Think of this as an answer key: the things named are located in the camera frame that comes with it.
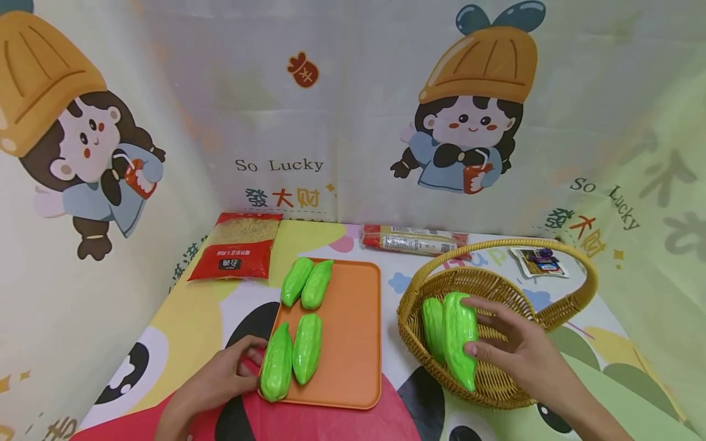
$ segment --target black bow tie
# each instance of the black bow tie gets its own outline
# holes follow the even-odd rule
[[[476,149],[461,150],[454,144],[442,144],[436,148],[433,162],[434,165],[440,169],[444,169],[446,167],[451,167],[456,162],[461,162],[466,167],[470,165],[481,165],[484,160],[485,158],[483,155],[478,153]]]

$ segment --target food package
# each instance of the food package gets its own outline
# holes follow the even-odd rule
[[[517,259],[520,270],[528,279],[539,276],[569,277],[566,268],[548,248],[510,248],[510,254]]]
[[[468,234],[409,226],[366,224],[361,230],[360,241],[368,248],[440,255],[465,246],[468,242]]]
[[[282,215],[221,213],[189,280],[267,279]]]

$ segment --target money bag icon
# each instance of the money bag icon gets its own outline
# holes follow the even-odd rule
[[[287,71],[292,74],[294,81],[305,89],[313,86],[318,80],[318,67],[308,60],[303,52],[289,59]]]

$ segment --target colorful tablecloth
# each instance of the colorful tablecloth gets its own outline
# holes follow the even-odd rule
[[[190,440],[578,439],[565,421],[541,403],[497,411],[460,401],[442,389],[407,351],[397,332],[400,297],[429,258],[363,249],[359,228],[283,221],[266,282],[186,282],[182,277],[74,440],[151,440],[172,393],[216,351],[247,334],[270,336],[282,279],[299,255],[369,261],[380,267],[383,391],[378,405],[369,411],[327,409],[270,404],[250,394],[200,415],[192,425]],[[469,242],[495,238],[500,236],[472,234]],[[568,279],[525,279],[506,248],[484,250],[474,253],[471,260],[445,266],[470,265],[502,274],[541,310],[573,292],[585,278],[573,259],[563,255],[562,263],[571,275]],[[192,268],[193,263],[184,275]],[[636,440],[699,439],[599,295],[551,338],[581,380]]]

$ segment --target table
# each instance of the table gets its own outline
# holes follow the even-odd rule
[[[283,221],[269,281],[187,282],[193,260],[135,343],[73,438],[151,440],[172,393],[213,354],[244,335],[268,338],[280,286],[296,256],[374,262],[381,269],[383,391],[370,411],[270,404],[257,394],[237,397],[194,421],[190,440],[467,440],[578,439],[551,410],[485,409],[442,389],[407,351],[396,309],[428,257],[363,249],[358,225]],[[470,243],[501,236],[471,234]],[[447,267],[484,267],[507,277],[541,310],[574,291],[585,277],[568,256],[568,279],[525,279],[505,248],[474,253]],[[589,390],[636,440],[699,440],[678,404],[650,369],[600,296],[550,334]]]

